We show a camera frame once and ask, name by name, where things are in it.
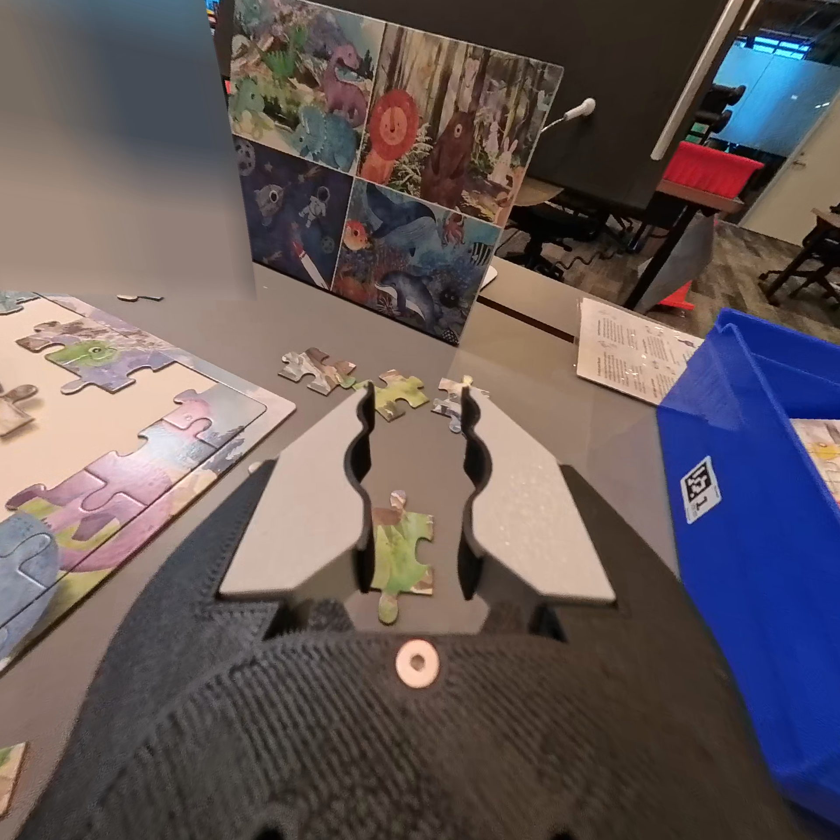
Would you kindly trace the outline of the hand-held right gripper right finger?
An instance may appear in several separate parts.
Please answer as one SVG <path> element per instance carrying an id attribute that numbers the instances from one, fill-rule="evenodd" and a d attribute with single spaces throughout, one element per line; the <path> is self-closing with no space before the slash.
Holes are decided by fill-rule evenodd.
<path id="1" fill-rule="evenodd" d="M 615 604 L 557 458 L 473 386 L 463 387 L 460 405 L 472 484 L 458 545 L 464 598 Z"/>

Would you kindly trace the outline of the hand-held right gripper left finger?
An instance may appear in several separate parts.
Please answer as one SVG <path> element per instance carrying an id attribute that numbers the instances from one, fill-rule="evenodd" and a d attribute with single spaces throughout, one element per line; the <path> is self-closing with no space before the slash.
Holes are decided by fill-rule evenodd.
<path id="1" fill-rule="evenodd" d="M 278 456 L 219 585 L 226 600 L 343 600 L 371 588 L 375 390 L 355 390 Z"/>

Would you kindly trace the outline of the green tan puzzle piece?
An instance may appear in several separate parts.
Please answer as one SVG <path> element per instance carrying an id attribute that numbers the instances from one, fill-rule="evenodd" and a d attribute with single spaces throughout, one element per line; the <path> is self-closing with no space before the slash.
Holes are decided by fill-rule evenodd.
<path id="1" fill-rule="evenodd" d="M 434 570 L 417 559 L 417 544 L 434 540 L 434 517 L 409 511 L 403 490 L 390 494 L 390 507 L 372 509 L 374 574 L 371 588 L 380 593 L 377 615 L 382 625 L 396 623 L 401 594 L 431 596 Z"/>

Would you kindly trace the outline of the purple dinosaur body puzzle piece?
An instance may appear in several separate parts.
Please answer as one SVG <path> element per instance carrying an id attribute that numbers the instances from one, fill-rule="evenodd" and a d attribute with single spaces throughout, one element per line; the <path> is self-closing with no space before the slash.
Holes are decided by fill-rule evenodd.
<path id="1" fill-rule="evenodd" d="M 139 436 L 143 444 L 133 452 L 111 451 L 86 467 L 102 486 L 85 497 L 80 504 L 83 510 L 103 508 L 119 494 L 148 507 L 216 452 L 191 428 L 182 429 L 163 419 Z"/>

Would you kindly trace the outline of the dinosaur puzzle tray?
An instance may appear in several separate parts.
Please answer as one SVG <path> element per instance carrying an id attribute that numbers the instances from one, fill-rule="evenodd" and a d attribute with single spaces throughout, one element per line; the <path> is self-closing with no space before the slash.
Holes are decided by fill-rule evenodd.
<path id="1" fill-rule="evenodd" d="M 109 452 L 133 452 L 144 442 L 139 432 L 168 414 L 179 393 L 190 389 L 204 392 L 212 386 L 225 385 L 263 403 L 266 413 L 247 426 L 241 444 L 226 445 L 148 507 L 119 494 L 95 510 L 113 514 L 116 521 L 87 541 L 71 539 L 65 533 L 55 535 L 45 523 L 59 548 L 58 580 L 44 614 L 13 653 L 2 659 L 2 670 L 25 656 L 112 573 L 296 411 L 293 402 L 164 340 L 168 346 L 159 351 L 174 363 L 163 370 L 136 371 L 130 375 L 133 384 L 113 394 L 87 385 L 79 393 L 64 395 L 60 387 L 77 380 L 77 376 L 45 359 L 46 354 L 64 346 L 54 344 L 32 352 L 17 345 L 17 339 L 32 333 L 38 323 L 67 323 L 79 318 L 92 319 L 121 332 L 139 328 L 68 295 L 39 295 L 40 299 L 26 303 L 22 311 L 1 317 L 2 389 L 8 392 L 25 384 L 38 387 L 35 397 L 17 404 L 34 421 L 2 437 L 2 522 L 18 512 L 7 510 L 5 503 L 19 491 L 37 484 L 51 489 Z"/>

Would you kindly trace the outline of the pink dinosaur head puzzle piece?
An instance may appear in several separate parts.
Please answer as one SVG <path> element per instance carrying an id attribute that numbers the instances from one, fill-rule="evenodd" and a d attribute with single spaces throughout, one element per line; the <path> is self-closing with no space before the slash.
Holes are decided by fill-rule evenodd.
<path id="1" fill-rule="evenodd" d="M 247 426 L 266 413 L 266 406 L 225 385 L 204 392 L 193 389 L 174 396 L 175 407 L 142 429 L 135 451 L 181 475 L 189 473 L 226 445 L 241 444 Z"/>

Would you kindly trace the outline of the brown grey puzzle piece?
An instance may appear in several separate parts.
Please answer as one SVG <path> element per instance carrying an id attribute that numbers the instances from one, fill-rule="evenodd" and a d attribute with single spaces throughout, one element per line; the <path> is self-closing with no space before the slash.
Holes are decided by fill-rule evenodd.
<path id="1" fill-rule="evenodd" d="M 357 382 L 354 376 L 355 363 L 337 360 L 331 363 L 331 356 L 317 348 L 302 352 L 289 351 L 281 357 L 283 366 L 278 372 L 280 377 L 291 382 L 300 382 L 305 376 L 311 381 L 307 388 L 322 396 L 330 395 L 335 389 L 351 390 Z"/>

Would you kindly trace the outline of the peach purple puzzle piece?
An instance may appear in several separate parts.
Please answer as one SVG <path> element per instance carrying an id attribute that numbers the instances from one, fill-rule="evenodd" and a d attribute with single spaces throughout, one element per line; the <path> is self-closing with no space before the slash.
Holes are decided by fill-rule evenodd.
<path id="1" fill-rule="evenodd" d="M 453 412 L 456 406 L 461 405 L 465 388 L 474 386 L 474 382 L 474 377 L 470 374 L 464 374 L 458 381 L 442 377 L 438 384 L 438 390 L 446 392 L 446 398 L 436 398 L 434 410 L 444 406 Z"/>

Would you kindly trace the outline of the green yellow puzzle piece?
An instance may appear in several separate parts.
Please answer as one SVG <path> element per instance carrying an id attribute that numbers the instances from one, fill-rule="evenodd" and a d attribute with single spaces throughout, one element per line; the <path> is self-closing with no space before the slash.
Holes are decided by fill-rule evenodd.
<path id="1" fill-rule="evenodd" d="M 417 409 L 427 403 L 429 398 L 424 393 L 424 383 L 414 375 L 405 377 L 397 370 L 390 370 L 380 374 L 381 382 L 372 380 L 354 381 L 350 388 L 365 391 L 368 386 L 373 387 L 373 407 L 364 409 L 364 417 L 374 423 L 374 413 L 378 413 L 386 422 L 390 423 L 406 413 L 404 401 L 412 409 Z"/>

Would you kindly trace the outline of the paper instruction sheet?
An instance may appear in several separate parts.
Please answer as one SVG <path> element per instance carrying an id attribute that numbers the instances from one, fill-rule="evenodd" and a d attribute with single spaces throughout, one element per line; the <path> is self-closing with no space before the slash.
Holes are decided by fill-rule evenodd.
<path id="1" fill-rule="evenodd" d="M 663 402 L 703 342 L 601 299 L 583 298 L 579 313 L 578 377 L 651 406 Z"/>

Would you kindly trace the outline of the blue plastic bin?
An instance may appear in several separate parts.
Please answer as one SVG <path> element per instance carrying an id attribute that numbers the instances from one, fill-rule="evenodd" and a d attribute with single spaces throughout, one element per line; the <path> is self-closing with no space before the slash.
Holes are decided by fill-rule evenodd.
<path id="1" fill-rule="evenodd" d="M 722 309 L 657 409 L 680 578 L 774 782 L 835 826 L 839 513 L 791 419 L 839 419 L 838 354 Z"/>

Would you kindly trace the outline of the blue dinosaur body puzzle piece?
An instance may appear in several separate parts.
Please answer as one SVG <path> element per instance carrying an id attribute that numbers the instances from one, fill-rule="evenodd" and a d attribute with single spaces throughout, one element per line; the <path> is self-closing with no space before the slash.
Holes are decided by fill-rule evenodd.
<path id="1" fill-rule="evenodd" d="M 1 524 L 1 658 L 8 658 L 44 614 L 58 580 L 56 537 L 18 511 Z"/>

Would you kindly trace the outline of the puzzle board in bin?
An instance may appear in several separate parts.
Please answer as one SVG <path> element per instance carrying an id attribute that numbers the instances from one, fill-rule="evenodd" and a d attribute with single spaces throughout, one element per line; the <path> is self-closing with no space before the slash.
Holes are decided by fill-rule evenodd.
<path id="1" fill-rule="evenodd" d="M 839 420 L 792 418 L 791 425 L 839 504 Z"/>

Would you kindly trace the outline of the black office chair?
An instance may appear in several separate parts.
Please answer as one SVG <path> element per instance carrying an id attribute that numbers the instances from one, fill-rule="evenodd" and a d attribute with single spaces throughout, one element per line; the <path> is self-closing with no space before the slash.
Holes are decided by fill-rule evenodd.
<path id="1" fill-rule="evenodd" d="M 511 251 L 503 258 L 544 275 L 552 280 L 562 281 L 564 269 L 550 259 L 543 257 L 543 247 L 558 245 L 566 251 L 572 247 L 566 240 L 590 243 L 603 230 L 606 216 L 603 213 L 581 213 L 551 202 L 512 208 L 508 227 L 528 235 L 528 242 L 519 251 Z"/>
<path id="2" fill-rule="evenodd" d="M 839 223 L 838 215 L 818 215 L 813 230 L 805 236 L 802 246 L 791 262 L 781 270 L 768 270 L 759 276 L 760 280 L 776 277 L 763 294 L 766 301 L 776 306 L 776 294 L 791 279 L 800 278 L 801 285 L 791 292 L 791 298 L 809 286 L 818 286 L 826 298 L 839 303 L 838 289 L 828 279 L 833 270 L 839 268 Z"/>

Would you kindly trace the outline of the wooden chair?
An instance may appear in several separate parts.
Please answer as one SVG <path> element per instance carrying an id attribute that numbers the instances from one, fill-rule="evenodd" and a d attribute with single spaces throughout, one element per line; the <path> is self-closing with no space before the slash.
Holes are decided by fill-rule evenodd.
<path id="1" fill-rule="evenodd" d="M 564 189 L 548 182 L 541 181 L 530 176 L 525 176 L 520 183 L 517 194 L 513 199 L 511 213 L 514 208 L 536 207 L 550 202 L 559 196 Z"/>

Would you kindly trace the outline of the green dinosaur brown puzzle piece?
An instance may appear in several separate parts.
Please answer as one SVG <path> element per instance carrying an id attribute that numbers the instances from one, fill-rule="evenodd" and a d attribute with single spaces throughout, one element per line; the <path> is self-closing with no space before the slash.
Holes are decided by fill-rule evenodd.
<path id="1" fill-rule="evenodd" d="M 1 748 L 1 818 L 5 817 L 13 800 L 27 747 L 28 743 L 24 741 Z"/>

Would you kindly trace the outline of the illustrated puzzle box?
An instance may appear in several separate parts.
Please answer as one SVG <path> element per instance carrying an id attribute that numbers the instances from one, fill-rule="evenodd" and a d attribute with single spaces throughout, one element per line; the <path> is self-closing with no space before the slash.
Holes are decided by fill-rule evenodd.
<path id="1" fill-rule="evenodd" d="M 233 2 L 256 264 L 456 346 L 562 66 L 318 2 Z"/>

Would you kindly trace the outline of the red crate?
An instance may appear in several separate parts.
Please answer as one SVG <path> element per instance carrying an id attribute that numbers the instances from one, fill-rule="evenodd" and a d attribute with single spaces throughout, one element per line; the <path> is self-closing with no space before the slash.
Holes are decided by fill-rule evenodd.
<path id="1" fill-rule="evenodd" d="M 682 141 L 662 178 L 704 193 L 734 199 L 741 195 L 753 175 L 763 168 L 761 161 Z"/>

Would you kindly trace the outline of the white door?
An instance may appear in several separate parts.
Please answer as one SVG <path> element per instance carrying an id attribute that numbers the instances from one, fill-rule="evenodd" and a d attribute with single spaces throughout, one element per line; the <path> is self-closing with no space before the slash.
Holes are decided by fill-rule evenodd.
<path id="1" fill-rule="evenodd" d="M 739 225 L 792 245 L 814 227 L 814 208 L 839 199 L 839 97 L 794 149 Z"/>

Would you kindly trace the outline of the black machine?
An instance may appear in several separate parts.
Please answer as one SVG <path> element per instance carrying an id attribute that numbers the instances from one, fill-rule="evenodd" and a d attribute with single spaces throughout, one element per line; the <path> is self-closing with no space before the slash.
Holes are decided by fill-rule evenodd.
<path id="1" fill-rule="evenodd" d="M 688 136 L 702 144 L 708 136 L 723 131 L 732 118 L 732 107 L 741 101 L 746 90 L 743 85 L 728 87 L 713 83 L 700 101 Z"/>

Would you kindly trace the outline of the black monitor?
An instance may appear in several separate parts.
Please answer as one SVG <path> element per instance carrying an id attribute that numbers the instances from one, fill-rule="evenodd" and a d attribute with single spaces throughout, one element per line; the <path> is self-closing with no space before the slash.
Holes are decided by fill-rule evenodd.
<path id="1" fill-rule="evenodd" d="M 549 121 L 593 98 L 586 118 L 541 136 L 528 174 L 646 207 L 726 50 L 743 1 L 343 1 L 337 7 L 563 68 Z"/>

